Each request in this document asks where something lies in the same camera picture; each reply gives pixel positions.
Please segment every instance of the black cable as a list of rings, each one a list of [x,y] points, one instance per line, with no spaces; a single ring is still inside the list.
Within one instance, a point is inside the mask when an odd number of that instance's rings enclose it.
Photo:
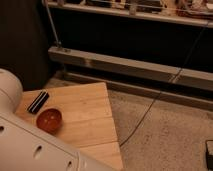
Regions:
[[[189,53],[186,56],[186,59],[184,60],[182,66],[180,67],[179,71],[175,74],[175,76],[168,81],[168,83],[173,83],[174,80],[176,80],[178,78],[178,76],[180,75],[180,73],[182,72],[182,70],[184,69],[185,65],[188,63],[189,59],[191,58],[191,55],[194,51],[194,49],[196,48],[200,38],[202,37],[204,31],[206,30],[206,28],[208,27],[209,23],[211,21],[209,20],[206,25],[203,26],[202,30],[199,32],[198,36],[196,37],[192,47],[189,50]],[[160,92],[156,95],[156,97],[153,99],[152,103],[150,104],[150,106],[148,107],[148,109],[145,111],[144,115],[142,116],[142,118],[139,120],[139,122],[137,123],[137,125],[135,126],[135,128],[133,129],[133,131],[130,133],[130,135],[120,144],[120,147],[122,147],[127,141],[129,141],[129,139],[135,134],[135,132],[138,130],[138,127],[141,125],[141,123],[144,121],[144,119],[146,118],[147,114],[149,113],[149,111],[151,110],[152,106],[155,104],[155,102],[158,100],[158,98],[160,97],[160,95],[166,90],[168,89],[170,86],[170,84],[168,84],[164,89],[161,89]]]

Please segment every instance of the wooden cutting board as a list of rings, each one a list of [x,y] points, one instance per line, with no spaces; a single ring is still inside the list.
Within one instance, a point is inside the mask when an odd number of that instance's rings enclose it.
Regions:
[[[36,115],[30,114],[26,109],[40,91],[23,93],[16,111],[20,118],[36,125],[42,111],[56,108],[62,112],[63,124],[54,136],[117,170],[123,169],[105,83],[45,89],[49,99]]]

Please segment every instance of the small bowl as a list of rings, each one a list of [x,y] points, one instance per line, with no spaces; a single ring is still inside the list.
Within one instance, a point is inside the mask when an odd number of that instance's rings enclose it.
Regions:
[[[48,133],[56,132],[61,123],[61,112],[54,108],[44,110],[36,120],[37,127]]]

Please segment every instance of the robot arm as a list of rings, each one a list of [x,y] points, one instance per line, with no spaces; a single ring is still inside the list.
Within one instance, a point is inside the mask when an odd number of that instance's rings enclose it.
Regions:
[[[95,159],[16,117],[20,81],[0,69],[1,171],[113,171]]]

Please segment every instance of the speckled floor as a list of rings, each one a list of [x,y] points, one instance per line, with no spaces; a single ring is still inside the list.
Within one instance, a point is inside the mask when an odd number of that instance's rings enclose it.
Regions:
[[[46,87],[74,84],[77,83],[52,78]],[[121,143],[153,99],[113,90],[109,90],[109,98]],[[213,139],[213,110],[158,100],[132,138],[121,147],[124,170],[206,171],[207,139]]]

